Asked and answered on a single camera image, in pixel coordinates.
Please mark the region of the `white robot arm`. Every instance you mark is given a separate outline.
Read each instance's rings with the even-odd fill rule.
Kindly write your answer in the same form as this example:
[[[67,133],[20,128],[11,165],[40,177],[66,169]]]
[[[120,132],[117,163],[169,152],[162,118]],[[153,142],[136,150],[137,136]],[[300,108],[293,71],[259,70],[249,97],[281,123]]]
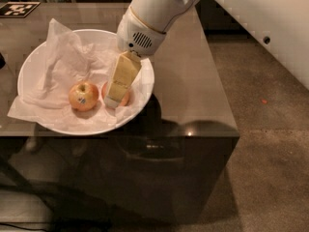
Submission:
[[[155,54],[177,20],[201,0],[132,0],[117,30],[121,51]],[[214,0],[309,88],[309,0]]]

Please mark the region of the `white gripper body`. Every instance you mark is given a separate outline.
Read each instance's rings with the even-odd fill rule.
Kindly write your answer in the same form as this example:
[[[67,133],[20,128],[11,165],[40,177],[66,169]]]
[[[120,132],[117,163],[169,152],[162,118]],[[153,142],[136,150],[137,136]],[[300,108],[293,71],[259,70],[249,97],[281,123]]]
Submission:
[[[121,51],[134,51],[140,56],[154,55],[166,35],[143,23],[128,8],[117,29],[117,43]]]

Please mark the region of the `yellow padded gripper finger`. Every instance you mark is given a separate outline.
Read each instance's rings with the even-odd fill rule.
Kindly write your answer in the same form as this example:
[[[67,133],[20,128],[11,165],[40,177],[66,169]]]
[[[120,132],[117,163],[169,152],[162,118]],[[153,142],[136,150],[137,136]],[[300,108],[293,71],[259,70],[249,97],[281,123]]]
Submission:
[[[105,88],[103,100],[108,107],[120,105],[141,67],[141,58],[136,53],[126,51],[119,55]]]

